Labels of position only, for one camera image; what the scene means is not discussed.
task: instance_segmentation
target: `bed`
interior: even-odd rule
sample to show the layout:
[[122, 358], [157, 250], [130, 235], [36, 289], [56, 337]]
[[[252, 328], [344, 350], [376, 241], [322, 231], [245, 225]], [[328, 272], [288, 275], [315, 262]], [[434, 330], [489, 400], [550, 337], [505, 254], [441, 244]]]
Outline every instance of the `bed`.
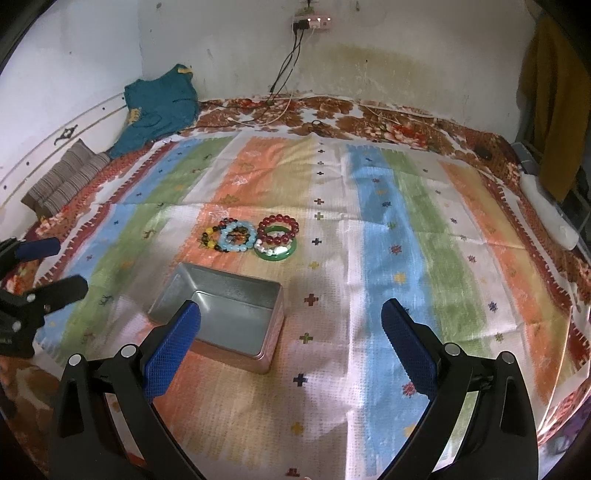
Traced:
[[[270, 213], [300, 223], [285, 261], [200, 242], [224, 217]], [[285, 287], [269, 374], [189, 352], [155, 401], [208, 478], [377, 478], [427, 405], [381, 330], [391, 297], [443, 342], [480, 356], [512, 351], [540, 444], [591, 391], [589, 266], [548, 236], [503, 138], [428, 112], [327, 96], [270, 108], [257, 98], [204, 102], [192, 128], [113, 160], [28, 234], [48, 236], [61, 240], [60, 254], [25, 264], [6, 287], [19, 293], [81, 274], [89, 294], [47, 317], [32, 362], [0, 365], [3, 401], [16, 406], [9, 424], [45, 470], [51, 395], [68, 357], [140, 342], [182, 261]]]

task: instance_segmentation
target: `white wall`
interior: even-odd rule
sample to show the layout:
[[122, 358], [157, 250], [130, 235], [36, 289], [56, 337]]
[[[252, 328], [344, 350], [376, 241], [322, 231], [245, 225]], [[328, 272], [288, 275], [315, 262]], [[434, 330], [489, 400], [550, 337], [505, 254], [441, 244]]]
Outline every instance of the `white wall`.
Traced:
[[[319, 0], [289, 87], [426, 108], [513, 140], [521, 62], [534, 31], [524, 0]], [[191, 65], [202, 98], [265, 93], [292, 45], [297, 0], [142, 0], [144, 74]]]
[[61, 125], [141, 77], [138, 2], [58, 0], [33, 24], [0, 74], [0, 180]]

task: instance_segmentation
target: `blue stripe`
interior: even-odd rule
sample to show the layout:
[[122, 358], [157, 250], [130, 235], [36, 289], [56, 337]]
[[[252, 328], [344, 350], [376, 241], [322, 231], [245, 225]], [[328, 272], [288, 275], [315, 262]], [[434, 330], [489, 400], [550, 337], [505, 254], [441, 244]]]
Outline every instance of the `blue stripe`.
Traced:
[[[112, 205], [108, 216], [97, 228], [91, 240], [77, 253], [77, 260], [70, 264], [64, 272], [64, 277], [70, 275], [82, 275], [89, 279], [94, 272], [99, 260], [107, 253], [109, 248], [117, 241], [129, 220], [135, 214], [138, 204], [143, 203], [152, 191], [163, 181], [176, 165], [181, 162], [203, 140], [191, 138], [175, 145], [164, 155], [148, 174], [142, 178], [121, 200]], [[76, 305], [67, 307], [46, 316], [46, 324], [37, 331], [35, 340], [46, 350], [52, 352], [58, 347], [66, 328], [68, 319]]]
[[179, 142], [152, 167], [148, 175], [121, 199], [120, 203], [144, 203], [150, 193], [166, 178], [166, 175], [172, 172], [179, 162], [184, 160], [187, 154], [202, 142], [201, 138], [189, 138]]
[[[405, 200], [395, 186], [395, 172], [378, 148], [350, 146], [349, 154], [364, 222], [365, 464], [366, 475], [371, 476], [381, 473], [392, 461], [406, 442], [404, 429], [418, 423], [428, 404], [423, 395], [409, 397], [403, 393], [403, 385], [410, 380], [382, 329], [383, 303], [397, 298], [415, 321], [438, 332], [421, 247]], [[394, 254], [391, 247], [397, 245], [401, 252]], [[394, 280], [398, 273], [405, 275], [403, 283]]]

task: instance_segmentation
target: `yellow towel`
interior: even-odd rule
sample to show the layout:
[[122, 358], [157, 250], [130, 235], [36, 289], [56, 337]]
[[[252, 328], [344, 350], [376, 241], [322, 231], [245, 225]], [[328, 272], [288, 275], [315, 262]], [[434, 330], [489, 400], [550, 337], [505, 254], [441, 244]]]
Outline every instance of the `yellow towel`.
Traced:
[[535, 102], [533, 144], [543, 153], [540, 183], [561, 202], [581, 165], [591, 110], [591, 79], [550, 17], [538, 23], [519, 86]]

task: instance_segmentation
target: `teal cloth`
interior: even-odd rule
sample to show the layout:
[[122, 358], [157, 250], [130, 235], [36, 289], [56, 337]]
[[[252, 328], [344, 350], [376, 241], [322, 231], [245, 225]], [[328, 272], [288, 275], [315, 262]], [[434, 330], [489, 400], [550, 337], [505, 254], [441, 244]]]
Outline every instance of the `teal cloth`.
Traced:
[[139, 109], [139, 119], [127, 126], [107, 152], [111, 158], [142, 148], [148, 141], [171, 135], [189, 127], [199, 114], [197, 92], [191, 84], [192, 73], [177, 64], [156, 80], [136, 80], [125, 87], [129, 110]]

